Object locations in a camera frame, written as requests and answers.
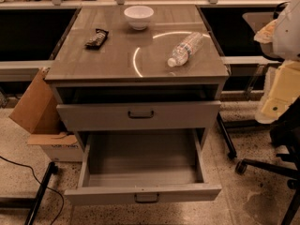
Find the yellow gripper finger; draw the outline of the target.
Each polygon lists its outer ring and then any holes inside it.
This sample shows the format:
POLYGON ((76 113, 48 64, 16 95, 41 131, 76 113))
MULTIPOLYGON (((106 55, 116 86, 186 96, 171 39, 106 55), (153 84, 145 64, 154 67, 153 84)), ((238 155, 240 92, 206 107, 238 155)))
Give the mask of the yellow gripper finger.
POLYGON ((300 96, 300 62, 287 60, 278 68, 270 67, 265 75, 263 96, 255 120, 271 124, 284 114, 300 96))

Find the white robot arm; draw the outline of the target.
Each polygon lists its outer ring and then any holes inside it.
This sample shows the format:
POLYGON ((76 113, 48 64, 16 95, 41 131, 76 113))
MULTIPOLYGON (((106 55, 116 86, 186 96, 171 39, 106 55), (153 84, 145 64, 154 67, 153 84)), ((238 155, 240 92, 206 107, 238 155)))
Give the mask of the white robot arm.
POLYGON ((256 111, 255 119, 271 124, 284 114, 300 96, 300 0, 291 0, 276 19, 254 36, 261 44, 272 45, 273 54, 284 62, 271 67, 266 78, 264 95, 256 111))

